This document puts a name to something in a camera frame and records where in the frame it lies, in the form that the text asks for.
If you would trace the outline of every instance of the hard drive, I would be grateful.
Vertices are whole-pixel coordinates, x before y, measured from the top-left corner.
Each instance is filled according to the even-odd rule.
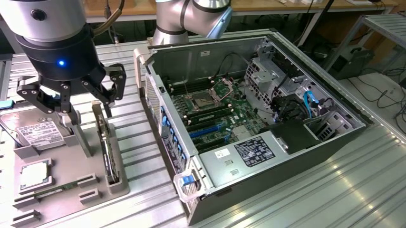
[[[19,147],[33,145],[41,151],[65,145],[65,137],[73,135],[62,117],[43,113],[34,106],[0,112],[0,125]]]

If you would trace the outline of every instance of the motherboard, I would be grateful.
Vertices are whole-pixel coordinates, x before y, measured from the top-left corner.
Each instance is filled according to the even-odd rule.
[[[213,79],[211,85],[210,89],[173,96],[199,152],[257,135],[266,126],[246,100],[245,87],[226,77]]]

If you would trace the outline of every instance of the warning label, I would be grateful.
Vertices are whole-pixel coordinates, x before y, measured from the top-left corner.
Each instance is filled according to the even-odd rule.
[[[65,140],[54,121],[19,127],[18,132],[34,147],[45,146]]]
[[[237,144],[234,147],[249,167],[253,167],[276,157],[261,136]]]

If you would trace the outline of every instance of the sticker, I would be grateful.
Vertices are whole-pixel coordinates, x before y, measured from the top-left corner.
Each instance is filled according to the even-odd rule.
[[[222,149],[222,150],[215,152],[215,155],[217,155],[217,158],[219,159],[219,158],[226,157],[227,155],[230,155],[230,151],[229,151],[227,148]]]
[[[253,167],[276,157],[261,136],[237,144],[234,147],[249,167]]]
[[[18,132],[34,147],[58,143],[65,140],[54,121],[19,127]]]
[[[210,51],[201,52],[201,57],[203,57],[203,56],[210,56]]]

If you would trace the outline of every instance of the green circuit board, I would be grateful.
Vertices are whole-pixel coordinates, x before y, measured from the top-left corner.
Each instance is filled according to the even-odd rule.
[[[222,78],[217,80],[214,86],[215,94],[218,95],[218,98],[222,98],[221,101],[214,99],[210,89],[173,97],[181,117],[198,115],[189,119],[193,123],[195,120],[198,120],[199,123],[202,122],[201,125],[210,123],[209,126],[195,129],[195,126],[199,126],[199,124],[190,125],[187,120],[185,121],[186,128],[191,134],[191,139],[199,152],[206,152],[257,135],[260,130],[266,126],[266,123],[245,99],[245,95],[242,91],[240,91],[240,88],[231,84],[230,81],[227,81],[227,84],[221,80]],[[221,108],[223,109],[219,111],[209,112],[213,109]],[[194,133],[217,127],[218,130],[214,132],[193,137]]]

